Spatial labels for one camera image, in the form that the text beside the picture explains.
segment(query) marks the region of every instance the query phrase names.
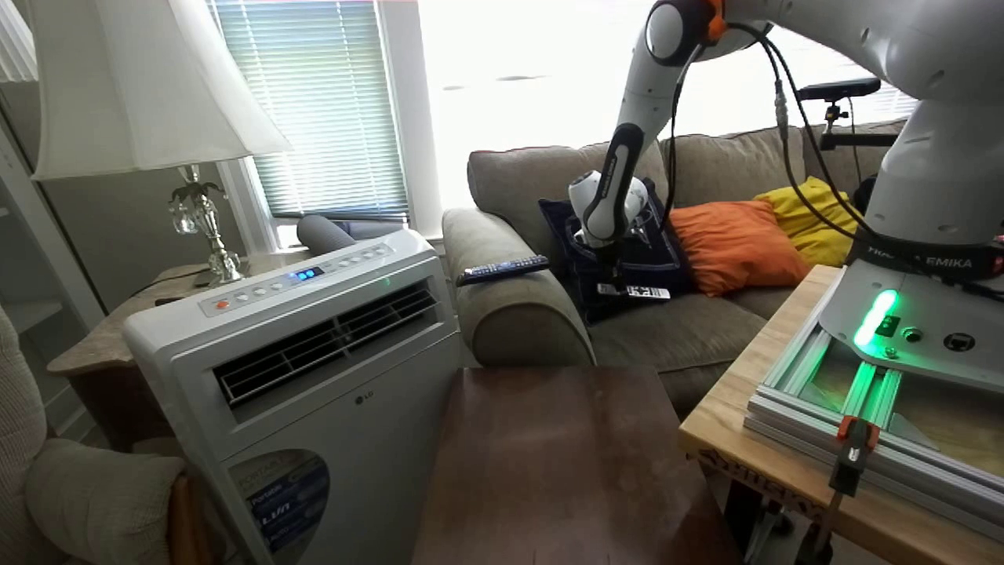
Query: yellow cloth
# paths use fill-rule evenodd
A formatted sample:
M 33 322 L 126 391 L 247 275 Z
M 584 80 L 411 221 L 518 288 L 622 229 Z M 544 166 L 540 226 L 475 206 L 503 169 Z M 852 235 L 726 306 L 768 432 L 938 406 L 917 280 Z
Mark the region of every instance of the yellow cloth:
M 837 204 L 835 190 L 808 175 L 799 183 L 804 196 L 835 226 L 845 232 L 856 232 L 856 218 Z M 797 255 L 805 256 L 808 264 L 831 264 L 842 267 L 850 255 L 850 239 L 831 226 L 825 226 L 799 196 L 790 185 L 771 188 L 757 195 L 757 201 L 765 201 L 783 229 L 783 235 L 792 242 Z

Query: lamp base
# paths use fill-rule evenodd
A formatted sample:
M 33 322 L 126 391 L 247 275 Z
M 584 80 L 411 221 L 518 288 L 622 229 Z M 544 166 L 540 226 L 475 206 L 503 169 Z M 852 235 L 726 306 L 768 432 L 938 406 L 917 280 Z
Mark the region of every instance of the lamp base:
M 211 286 L 229 286 L 244 280 L 242 256 L 232 252 L 214 252 L 207 264 L 211 264 L 211 280 L 207 280 Z

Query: beige couch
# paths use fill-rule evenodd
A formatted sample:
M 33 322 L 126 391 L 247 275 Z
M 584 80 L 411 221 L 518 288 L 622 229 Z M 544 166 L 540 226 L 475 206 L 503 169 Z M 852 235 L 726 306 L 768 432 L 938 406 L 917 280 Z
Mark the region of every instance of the beige couch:
M 820 175 L 820 160 L 805 150 L 804 131 L 790 129 L 787 142 L 792 175 Z M 651 147 L 637 166 L 637 175 L 651 177 L 658 195 L 667 185 L 664 150 L 667 142 Z M 825 163 L 835 185 L 850 190 L 862 175 L 879 169 L 881 153 L 881 147 L 859 147 L 852 157 L 852 150 L 842 147 L 829 150 Z M 600 160 L 601 144 L 474 150 L 468 183 L 475 211 L 448 211 L 442 216 L 448 273 L 459 275 L 463 267 L 532 252 L 550 255 L 553 271 L 560 273 L 565 256 L 540 213 L 540 201 L 565 201 L 567 177 L 597 169 Z M 676 138 L 676 206 L 744 201 L 777 185 L 790 183 L 774 129 Z M 585 322 L 553 271 L 459 286 L 455 306 L 475 364 L 654 367 L 680 415 L 700 400 L 790 291 L 680 295 Z

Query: green light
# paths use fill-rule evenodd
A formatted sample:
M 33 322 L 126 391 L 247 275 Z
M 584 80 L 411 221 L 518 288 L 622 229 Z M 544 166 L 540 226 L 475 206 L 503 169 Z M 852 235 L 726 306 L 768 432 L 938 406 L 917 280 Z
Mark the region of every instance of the green light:
M 883 288 L 874 295 L 871 309 L 867 314 L 867 320 L 856 325 L 852 333 L 852 346 L 867 349 L 874 338 L 879 322 L 886 318 L 886 309 L 897 303 L 897 291 Z

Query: orange pillow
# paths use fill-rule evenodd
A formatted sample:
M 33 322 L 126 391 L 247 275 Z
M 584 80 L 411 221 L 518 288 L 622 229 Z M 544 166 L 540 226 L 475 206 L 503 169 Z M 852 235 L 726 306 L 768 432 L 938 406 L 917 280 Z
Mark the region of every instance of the orange pillow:
M 813 267 L 797 255 L 765 201 L 674 206 L 667 218 L 701 295 L 797 286 Z

